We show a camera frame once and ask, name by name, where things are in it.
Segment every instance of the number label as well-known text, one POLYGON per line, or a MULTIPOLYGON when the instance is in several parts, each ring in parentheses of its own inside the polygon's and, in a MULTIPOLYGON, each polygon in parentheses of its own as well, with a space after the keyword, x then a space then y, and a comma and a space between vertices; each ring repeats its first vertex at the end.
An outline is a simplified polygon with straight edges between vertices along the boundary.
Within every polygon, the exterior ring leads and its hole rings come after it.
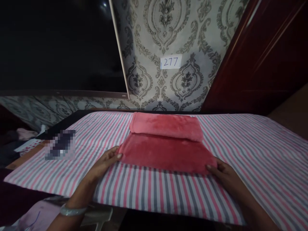
POLYGON ((181 61, 182 54, 163 56, 160 58, 160 69, 179 69, 181 61))

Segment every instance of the silver bangle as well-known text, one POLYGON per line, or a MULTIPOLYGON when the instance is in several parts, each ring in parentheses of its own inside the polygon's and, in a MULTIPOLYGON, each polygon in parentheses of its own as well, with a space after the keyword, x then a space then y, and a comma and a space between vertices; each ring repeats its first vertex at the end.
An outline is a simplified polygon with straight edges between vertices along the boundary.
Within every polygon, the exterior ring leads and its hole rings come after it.
POLYGON ((82 215, 86 212, 87 208, 83 208, 83 209, 68 209, 65 207, 66 203, 64 205, 61 206, 60 209, 60 213, 63 216, 68 216, 68 217, 72 217, 72 216, 78 216, 78 215, 82 215))

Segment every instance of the black screen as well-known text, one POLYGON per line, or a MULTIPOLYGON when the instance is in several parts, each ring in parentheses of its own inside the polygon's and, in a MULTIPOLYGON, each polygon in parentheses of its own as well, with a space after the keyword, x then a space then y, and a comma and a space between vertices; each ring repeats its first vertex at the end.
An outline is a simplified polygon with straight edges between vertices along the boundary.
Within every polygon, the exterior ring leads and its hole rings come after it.
POLYGON ((1 90, 126 92, 108 0, 3 0, 1 90))

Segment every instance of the bed sheet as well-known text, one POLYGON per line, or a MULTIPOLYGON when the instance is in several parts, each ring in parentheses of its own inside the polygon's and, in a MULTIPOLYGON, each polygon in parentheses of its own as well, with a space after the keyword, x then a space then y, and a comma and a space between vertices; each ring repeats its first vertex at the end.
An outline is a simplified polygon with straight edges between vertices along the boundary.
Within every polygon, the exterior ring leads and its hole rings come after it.
MULTIPOLYGON (((41 150, 5 181, 71 196, 104 151, 123 143, 132 116, 124 112, 88 114, 68 128, 76 130, 75 160, 46 161, 41 150)), ((235 169, 280 229, 308 230, 308 141, 263 116, 192 116, 200 121, 203 144, 235 169)), ((171 173, 119 162, 101 179, 93 200, 130 209, 245 224, 236 202, 210 175, 171 173)))

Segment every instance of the red towel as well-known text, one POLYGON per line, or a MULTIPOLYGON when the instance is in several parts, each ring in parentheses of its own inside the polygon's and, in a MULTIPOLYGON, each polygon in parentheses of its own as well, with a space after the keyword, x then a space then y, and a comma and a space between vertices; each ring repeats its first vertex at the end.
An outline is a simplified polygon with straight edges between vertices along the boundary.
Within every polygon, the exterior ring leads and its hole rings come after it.
POLYGON ((217 167, 195 117, 135 112, 130 131, 118 149, 125 164, 204 175, 205 165, 217 167))

